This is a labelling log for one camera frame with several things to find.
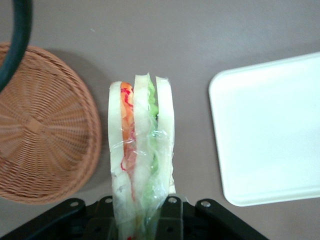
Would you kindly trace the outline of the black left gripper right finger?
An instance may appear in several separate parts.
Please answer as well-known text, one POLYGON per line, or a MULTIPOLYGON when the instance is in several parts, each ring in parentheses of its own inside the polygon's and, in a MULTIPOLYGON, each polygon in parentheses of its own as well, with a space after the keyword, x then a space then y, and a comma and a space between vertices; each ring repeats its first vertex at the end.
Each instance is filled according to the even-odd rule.
POLYGON ((191 205, 168 196, 159 215, 161 240, 267 240, 238 216, 213 199, 191 205))

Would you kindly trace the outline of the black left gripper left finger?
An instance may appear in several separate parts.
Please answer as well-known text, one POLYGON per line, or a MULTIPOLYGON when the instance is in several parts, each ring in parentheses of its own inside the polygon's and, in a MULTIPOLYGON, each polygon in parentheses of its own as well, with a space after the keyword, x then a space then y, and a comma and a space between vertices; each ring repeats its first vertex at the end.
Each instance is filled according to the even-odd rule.
POLYGON ((1 237, 2 240, 116 240, 113 198, 91 205, 70 198, 1 237))

